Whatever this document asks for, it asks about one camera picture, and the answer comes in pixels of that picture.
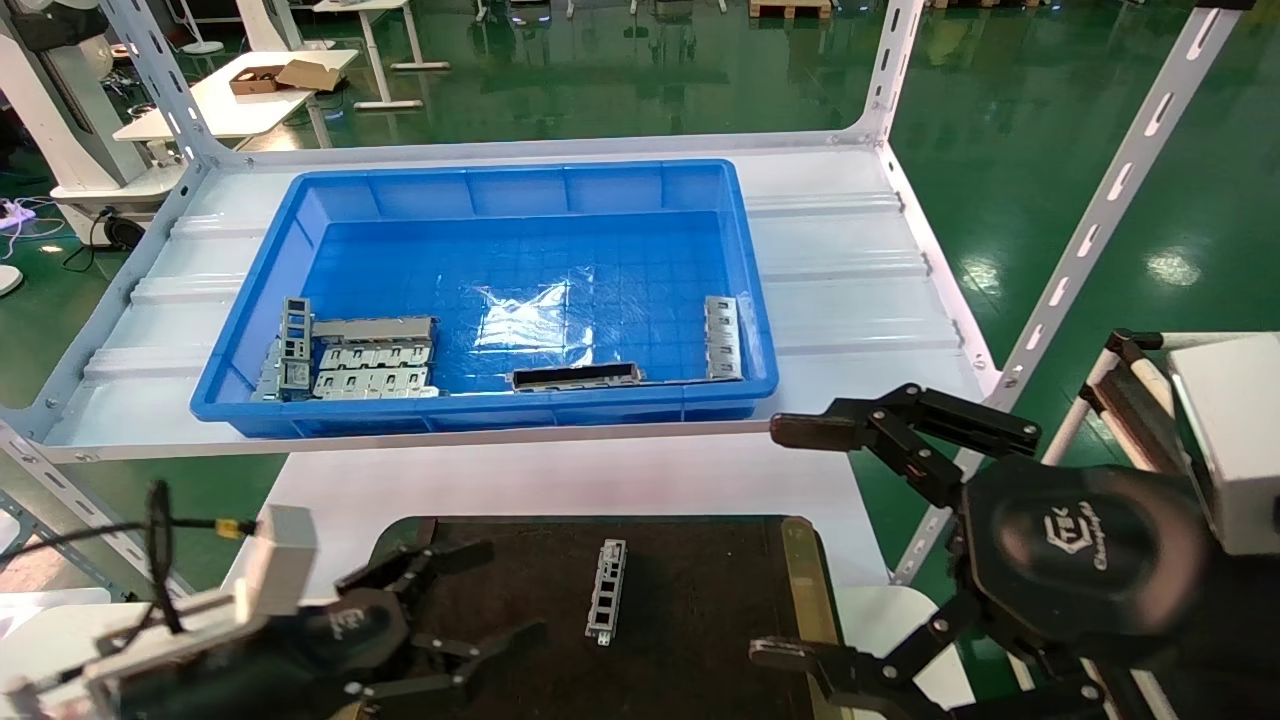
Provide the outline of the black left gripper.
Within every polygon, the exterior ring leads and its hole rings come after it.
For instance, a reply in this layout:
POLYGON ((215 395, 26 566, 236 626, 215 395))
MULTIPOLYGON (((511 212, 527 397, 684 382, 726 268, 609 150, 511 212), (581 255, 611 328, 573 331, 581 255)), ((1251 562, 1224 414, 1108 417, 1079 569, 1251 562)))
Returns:
POLYGON ((435 579, 494 556, 489 539, 401 544, 337 580, 343 600, 269 618, 248 634, 120 680, 116 711, 122 719, 326 719, 351 701, 460 703, 490 669, 544 642, 547 624, 468 643, 412 632, 370 592, 411 612, 435 579))

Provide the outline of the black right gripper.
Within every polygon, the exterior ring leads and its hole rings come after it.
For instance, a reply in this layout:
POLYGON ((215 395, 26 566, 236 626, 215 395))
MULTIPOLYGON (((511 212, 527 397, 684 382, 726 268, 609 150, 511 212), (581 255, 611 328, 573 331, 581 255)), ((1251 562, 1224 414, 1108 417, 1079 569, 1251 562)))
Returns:
POLYGON ((852 646, 763 637, 753 664, 805 673, 824 700, 884 719, 1105 719, 1085 679, 945 708, 916 676, 965 630, 1023 657, 1157 659, 1202 603, 1216 542, 1198 502, 1171 477, 1117 465, 1034 462, 1041 427, 914 383, 878 398, 836 398, 820 414, 777 413, 786 448, 867 450, 937 509, 963 515, 964 588, 887 657, 852 646), (964 471, 931 443, 1004 457, 963 488, 964 471))

